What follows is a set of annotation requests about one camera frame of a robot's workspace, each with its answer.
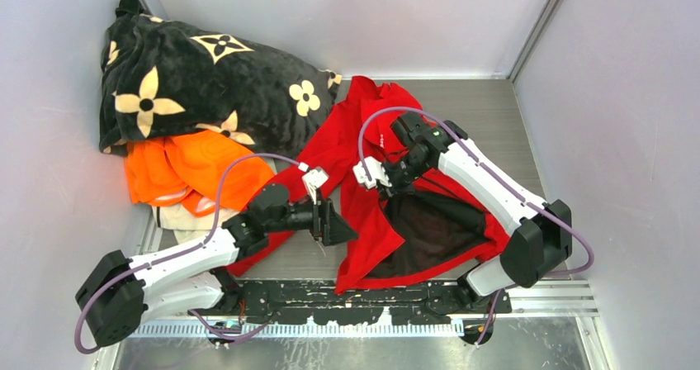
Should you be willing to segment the red zip jacket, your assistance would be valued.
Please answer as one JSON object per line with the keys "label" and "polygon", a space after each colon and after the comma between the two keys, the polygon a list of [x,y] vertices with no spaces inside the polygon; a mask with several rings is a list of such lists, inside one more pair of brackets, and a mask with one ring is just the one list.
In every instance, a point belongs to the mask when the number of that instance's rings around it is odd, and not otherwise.
{"label": "red zip jacket", "polygon": [[423,282],[472,259],[488,261],[508,243],[474,192],[436,169],[388,199],[357,182],[352,168],[362,156],[382,161],[404,153],[390,128],[403,107],[419,108],[419,101],[396,83],[356,76],[298,155],[328,174],[322,192],[339,191],[342,217],[357,232],[338,268],[337,292]]}

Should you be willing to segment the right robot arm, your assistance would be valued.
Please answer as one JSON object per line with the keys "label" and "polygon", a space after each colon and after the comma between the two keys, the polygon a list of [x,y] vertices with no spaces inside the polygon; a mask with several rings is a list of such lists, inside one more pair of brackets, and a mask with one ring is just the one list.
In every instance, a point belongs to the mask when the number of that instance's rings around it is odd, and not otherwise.
{"label": "right robot arm", "polygon": [[571,210],[528,191],[491,162],[452,123],[434,125],[406,111],[390,125],[407,153],[383,165],[380,180],[405,187],[435,169],[465,188],[504,229],[508,241],[500,254],[461,277],[461,307],[481,311],[492,293],[515,285],[532,287],[572,254]]}

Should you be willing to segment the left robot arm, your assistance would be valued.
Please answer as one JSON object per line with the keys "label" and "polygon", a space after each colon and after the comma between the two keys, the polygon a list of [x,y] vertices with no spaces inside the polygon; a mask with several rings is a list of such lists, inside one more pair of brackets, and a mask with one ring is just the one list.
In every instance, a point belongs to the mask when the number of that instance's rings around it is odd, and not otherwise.
{"label": "left robot arm", "polygon": [[78,289],[76,337],[87,326],[98,349],[116,344],[143,323],[177,312],[236,311],[240,291],[227,266],[272,245],[272,234],[306,230],[323,246],[356,240],[358,233],[318,188],[296,202],[281,184],[263,188],[246,209],[200,238],[151,254],[102,256]]}

